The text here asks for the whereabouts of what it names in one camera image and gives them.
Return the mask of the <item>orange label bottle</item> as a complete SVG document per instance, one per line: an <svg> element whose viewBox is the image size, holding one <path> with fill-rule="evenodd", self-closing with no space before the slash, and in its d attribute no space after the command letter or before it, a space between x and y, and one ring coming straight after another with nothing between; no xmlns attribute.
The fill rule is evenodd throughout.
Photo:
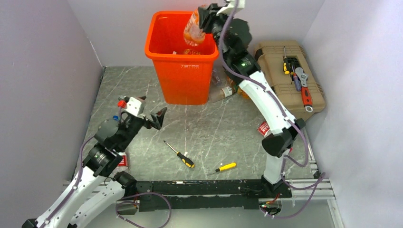
<svg viewBox="0 0 403 228"><path fill-rule="evenodd" d="M192 13L183 31L185 42L192 47L202 44L205 40L206 33L199 28L199 22L199 12L198 9L196 9Z"/></svg>

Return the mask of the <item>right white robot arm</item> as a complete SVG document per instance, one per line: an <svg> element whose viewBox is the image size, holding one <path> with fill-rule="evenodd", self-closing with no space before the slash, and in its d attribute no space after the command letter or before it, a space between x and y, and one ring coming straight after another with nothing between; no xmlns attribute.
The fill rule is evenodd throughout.
<svg viewBox="0 0 403 228"><path fill-rule="evenodd" d="M225 6L199 6L197 18L199 28L213 36L228 77L248 95L269 126L269 135L262 140L267 153L262 192L274 197L285 184L285 159L296 137L303 136L305 121L297 119L280 102L257 60L247 50L252 40L248 23L233 17L243 7L244 1L240 0L228 0Z"/></svg>

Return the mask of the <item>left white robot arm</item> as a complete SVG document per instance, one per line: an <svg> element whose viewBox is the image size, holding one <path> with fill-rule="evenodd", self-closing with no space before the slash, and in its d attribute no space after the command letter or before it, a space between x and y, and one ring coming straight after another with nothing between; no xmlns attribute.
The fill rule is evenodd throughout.
<svg viewBox="0 0 403 228"><path fill-rule="evenodd" d="M137 181L116 168L123 153L142 128L160 130L167 108L143 114L145 96L122 96L118 114L100 123L92 137L96 143L86 157L79 153L81 166L58 199L38 218L27 219L24 228L84 228L117 200L136 195Z"/></svg>

